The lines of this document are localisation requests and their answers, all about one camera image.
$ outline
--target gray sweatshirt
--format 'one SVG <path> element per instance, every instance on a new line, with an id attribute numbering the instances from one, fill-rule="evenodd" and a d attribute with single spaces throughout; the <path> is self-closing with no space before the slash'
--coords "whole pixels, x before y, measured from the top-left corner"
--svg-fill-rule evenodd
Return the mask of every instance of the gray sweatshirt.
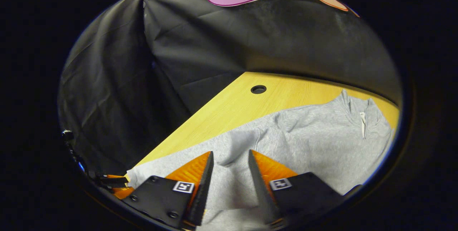
<path id="1" fill-rule="evenodd" d="M 298 174 L 313 172 L 341 195 L 364 184 L 388 152 L 393 130 L 372 99 L 348 96 L 345 90 L 326 104 L 275 112 L 183 151 L 127 171 L 137 188 L 152 175 L 165 177 L 207 151 L 214 167 L 203 224 L 206 230 L 266 230 L 248 151 L 284 164 Z"/>

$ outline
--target screw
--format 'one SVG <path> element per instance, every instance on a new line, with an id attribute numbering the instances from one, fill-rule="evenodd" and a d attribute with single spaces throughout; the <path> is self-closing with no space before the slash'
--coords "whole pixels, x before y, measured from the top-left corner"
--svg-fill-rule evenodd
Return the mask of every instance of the screw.
<path id="1" fill-rule="evenodd" d="M 178 213 L 176 213 L 175 211 L 169 212 L 169 217 L 170 218 L 178 218 Z"/>

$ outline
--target zipper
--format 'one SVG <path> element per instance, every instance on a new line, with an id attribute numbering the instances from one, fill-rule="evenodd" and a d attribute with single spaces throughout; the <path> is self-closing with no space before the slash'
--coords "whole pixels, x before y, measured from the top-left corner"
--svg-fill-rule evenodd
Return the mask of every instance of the zipper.
<path id="1" fill-rule="evenodd" d="M 360 112 L 360 116 L 361 116 L 361 133 L 364 139 L 366 137 L 366 113 Z"/>

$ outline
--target wooden table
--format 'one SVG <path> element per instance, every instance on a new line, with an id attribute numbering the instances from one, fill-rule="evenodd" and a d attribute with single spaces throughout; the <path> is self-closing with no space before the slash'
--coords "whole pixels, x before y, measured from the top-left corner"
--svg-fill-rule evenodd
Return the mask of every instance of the wooden table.
<path id="1" fill-rule="evenodd" d="M 256 85 L 264 85 L 267 89 L 264 93 L 253 94 L 251 88 Z M 137 166 L 189 148 L 273 112 L 302 105 L 327 103 L 339 96 L 342 88 L 350 96 L 372 98 L 391 128 L 396 128 L 399 109 L 376 94 L 310 78 L 245 72 L 178 127 Z"/>

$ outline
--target table surface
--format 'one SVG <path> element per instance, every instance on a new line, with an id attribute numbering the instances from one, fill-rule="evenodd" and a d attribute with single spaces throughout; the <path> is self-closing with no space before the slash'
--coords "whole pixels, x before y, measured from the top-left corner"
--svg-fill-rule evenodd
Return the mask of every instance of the table surface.
<path id="1" fill-rule="evenodd" d="M 264 85 L 264 93 L 251 88 Z M 362 89 L 339 83 L 271 73 L 245 72 L 193 114 L 138 164 L 189 148 L 247 122 L 280 110 L 324 104 L 346 89 L 348 95 L 372 98 L 391 128 L 396 128 L 399 109 L 389 100 Z"/>

